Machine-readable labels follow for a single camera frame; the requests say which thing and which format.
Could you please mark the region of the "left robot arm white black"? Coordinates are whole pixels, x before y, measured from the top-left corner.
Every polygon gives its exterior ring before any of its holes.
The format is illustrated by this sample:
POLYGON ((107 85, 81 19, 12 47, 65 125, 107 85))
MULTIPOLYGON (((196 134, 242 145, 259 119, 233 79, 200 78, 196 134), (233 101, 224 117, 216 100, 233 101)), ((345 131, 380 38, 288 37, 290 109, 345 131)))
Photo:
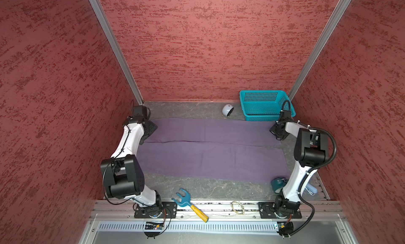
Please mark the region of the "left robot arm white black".
POLYGON ((137 152, 156 129, 150 121, 150 113, 127 117, 117 149, 100 166, 107 202, 117 206, 132 201, 151 218, 160 217, 164 208, 159 193, 145 184, 137 152))

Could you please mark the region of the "purple trousers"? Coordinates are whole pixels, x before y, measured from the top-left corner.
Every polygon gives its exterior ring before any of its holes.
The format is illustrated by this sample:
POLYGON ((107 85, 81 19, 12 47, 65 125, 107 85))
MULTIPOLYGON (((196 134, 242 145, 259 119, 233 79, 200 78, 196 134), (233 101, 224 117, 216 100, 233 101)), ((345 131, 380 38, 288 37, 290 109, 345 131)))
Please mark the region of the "purple trousers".
POLYGON ((176 177, 268 183, 290 170, 273 122, 156 119, 157 131, 138 149, 145 172, 176 177))

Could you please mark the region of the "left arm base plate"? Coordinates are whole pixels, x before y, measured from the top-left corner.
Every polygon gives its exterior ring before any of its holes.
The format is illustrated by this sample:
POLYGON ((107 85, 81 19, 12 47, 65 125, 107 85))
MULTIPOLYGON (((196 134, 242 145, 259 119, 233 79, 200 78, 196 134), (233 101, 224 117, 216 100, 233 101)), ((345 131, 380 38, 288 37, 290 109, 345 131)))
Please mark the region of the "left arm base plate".
POLYGON ((174 219, 177 214, 177 204, 175 202, 162 202, 161 207, 139 207, 134 211, 136 219, 174 219))

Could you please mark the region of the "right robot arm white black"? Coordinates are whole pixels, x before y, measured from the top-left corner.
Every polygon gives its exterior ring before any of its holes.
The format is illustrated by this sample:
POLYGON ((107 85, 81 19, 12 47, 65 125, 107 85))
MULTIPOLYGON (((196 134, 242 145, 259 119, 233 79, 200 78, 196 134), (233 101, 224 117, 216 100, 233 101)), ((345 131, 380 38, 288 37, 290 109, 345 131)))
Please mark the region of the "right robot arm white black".
POLYGON ((281 189, 274 203, 274 213, 279 218, 296 214, 303 203, 302 193, 316 167, 329 159, 327 132, 305 126, 298 121, 280 120, 270 129, 277 139, 283 140, 289 134, 296 137, 294 148, 295 165, 287 184, 281 189))

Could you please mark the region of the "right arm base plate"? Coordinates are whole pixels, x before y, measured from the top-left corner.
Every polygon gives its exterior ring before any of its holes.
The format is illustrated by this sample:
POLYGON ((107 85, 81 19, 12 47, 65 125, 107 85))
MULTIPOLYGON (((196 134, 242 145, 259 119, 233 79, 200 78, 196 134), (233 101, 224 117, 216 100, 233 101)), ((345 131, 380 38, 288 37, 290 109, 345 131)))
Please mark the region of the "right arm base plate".
POLYGON ((275 202, 259 202, 257 205, 261 219, 302 219, 301 211, 297 207, 275 205, 275 202))

